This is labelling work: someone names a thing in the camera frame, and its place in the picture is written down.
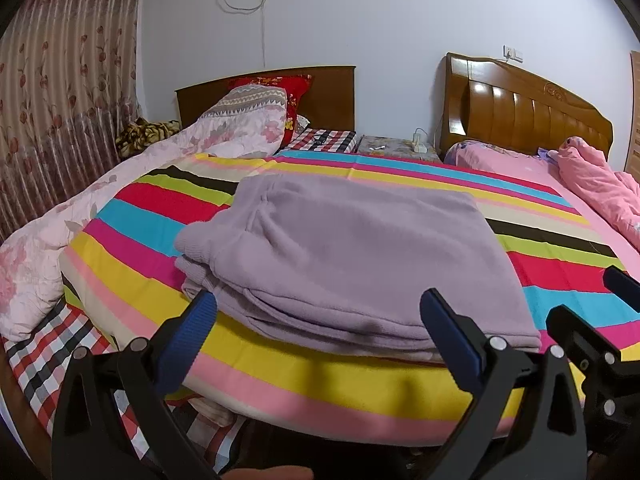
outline carved wooden headboard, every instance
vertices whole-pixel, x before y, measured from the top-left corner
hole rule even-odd
[[[477,139],[521,153],[557,149],[579,136],[609,155],[611,123],[584,99],[488,57],[447,54],[440,149]]]

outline mattress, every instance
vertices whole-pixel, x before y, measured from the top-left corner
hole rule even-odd
[[[624,358],[640,353],[640,332],[633,329],[639,315],[602,286],[605,267],[624,265],[553,188],[441,164],[339,153],[291,151],[254,160],[198,154],[151,171],[123,188],[63,253],[68,303],[119,345],[151,336],[187,305],[180,292],[184,276],[174,267],[175,234],[229,207],[238,181],[263,172],[471,193],[516,269],[543,349],[550,342],[546,314],[564,303],[607,336],[623,334],[613,339],[623,340]],[[393,286],[392,277],[384,285]],[[582,375],[572,370],[579,384]],[[441,444],[470,401],[444,367],[300,348],[263,338],[222,313],[185,385],[284,428],[402,446]],[[513,422],[520,395],[512,393],[501,431]]]

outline floral curtain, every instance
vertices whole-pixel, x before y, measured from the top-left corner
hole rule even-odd
[[[113,168],[138,0],[25,0],[0,39],[0,241]]]

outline checkered fabric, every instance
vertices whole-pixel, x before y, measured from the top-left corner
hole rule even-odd
[[[86,346],[93,354],[114,352],[115,349],[98,332],[82,310],[62,299],[47,314],[26,341],[13,343],[2,339],[9,364],[24,391],[38,420],[50,435],[71,352],[77,346]],[[145,463],[157,463],[138,427],[133,410],[124,391],[114,394],[122,422],[138,457]],[[187,399],[168,403],[178,426],[184,431],[196,450],[212,466],[229,463],[232,441],[244,424],[244,417],[235,416],[225,428],[201,415]]]
[[[308,128],[293,139],[285,150],[351,153],[356,147],[356,132]]]

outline human hand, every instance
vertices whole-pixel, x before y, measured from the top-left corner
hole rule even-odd
[[[307,467],[281,465],[270,469],[232,469],[222,475],[223,480],[314,480],[314,472]]]

